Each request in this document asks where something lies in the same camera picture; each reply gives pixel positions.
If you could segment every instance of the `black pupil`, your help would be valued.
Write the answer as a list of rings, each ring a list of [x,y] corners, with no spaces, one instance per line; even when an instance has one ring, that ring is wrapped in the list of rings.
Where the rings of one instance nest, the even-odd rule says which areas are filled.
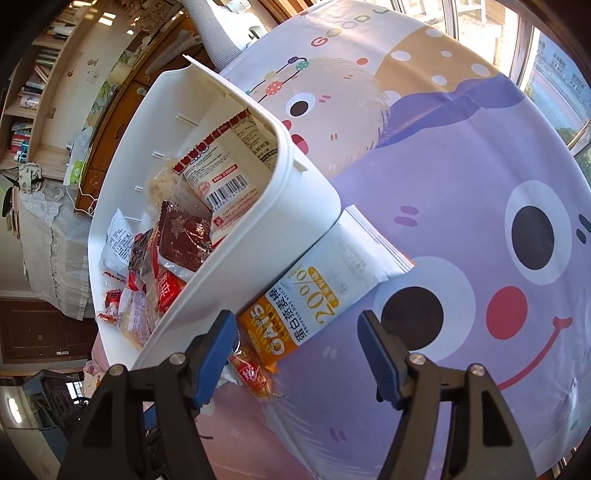
[[[443,307],[426,288],[403,288],[386,302],[382,326],[386,332],[399,336],[409,350],[419,350],[441,332]]]
[[[538,207],[523,207],[511,227],[515,255],[525,268],[544,268],[554,252],[554,230],[546,214]]]
[[[290,108],[291,116],[300,116],[304,115],[308,111],[308,102],[304,100],[299,100],[294,103]]]

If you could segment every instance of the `red smile line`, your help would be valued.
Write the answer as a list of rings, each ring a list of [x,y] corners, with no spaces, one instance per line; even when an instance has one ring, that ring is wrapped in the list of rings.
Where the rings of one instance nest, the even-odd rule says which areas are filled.
[[[525,376],[528,375],[535,367],[537,367],[538,364],[544,359],[546,354],[552,348],[552,345],[554,345],[554,342],[558,338],[558,334],[560,333],[560,331],[570,327],[572,323],[573,319],[571,317],[567,319],[559,319],[558,317],[554,317],[554,320],[552,321],[552,325],[554,325],[554,332],[552,332],[552,335],[550,336],[548,343],[544,345],[542,351],[538,353],[538,355],[531,361],[531,363],[527,367],[525,367],[521,372],[511,377],[509,380],[505,380],[503,383],[500,383],[498,385],[499,390],[509,388],[515,385],[518,381],[523,380],[523,378],[525,378]]]

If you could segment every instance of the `storage container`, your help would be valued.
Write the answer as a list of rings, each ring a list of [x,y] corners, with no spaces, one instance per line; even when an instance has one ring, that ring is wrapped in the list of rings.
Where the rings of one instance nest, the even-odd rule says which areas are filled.
[[[145,213],[148,171],[181,158],[245,107],[277,137],[278,161],[262,196],[187,283],[141,352],[116,326],[98,320],[109,363],[157,365],[207,332],[222,309],[238,312],[271,285],[337,220],[335,189],[291,142],[283,124],[216,73],[191,65],[165,72],[132,118],[106,175],[90,227],[88,257],[95,310],[106,286],[99,266],[106,232],[117,208],[134,232],[150,228]]]

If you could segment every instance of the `screw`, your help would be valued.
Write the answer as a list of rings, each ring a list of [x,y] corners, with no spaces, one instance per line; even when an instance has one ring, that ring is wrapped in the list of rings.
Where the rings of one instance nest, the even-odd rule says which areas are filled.
[[[410,357],[408,358],[410,359],[410,362],[415,365],[424,365],[427,361],[425,356],[421,355],[420,353],[411,353]]]
[[[187,357],[184,356],[184,353],[173,353],[169,358],[168,361],[173,365],[182,365]]]
[[[486,369],[482,365],[474,364],[470,366],[470,373],[472,375],[476,375],[477,377],[484,377]]]
[[[124,367],[123,365],[116,364],[109,368],[109,375],[112,377],[118,377],[123,373]]]

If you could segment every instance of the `red dot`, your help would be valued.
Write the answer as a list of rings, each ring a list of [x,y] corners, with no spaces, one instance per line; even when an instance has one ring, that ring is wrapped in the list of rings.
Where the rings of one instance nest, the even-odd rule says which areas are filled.
[[[486,327],[494,338],[507,340],[523,327],[527,317],[527,299],[517,287],[496,292],[486,309]]]

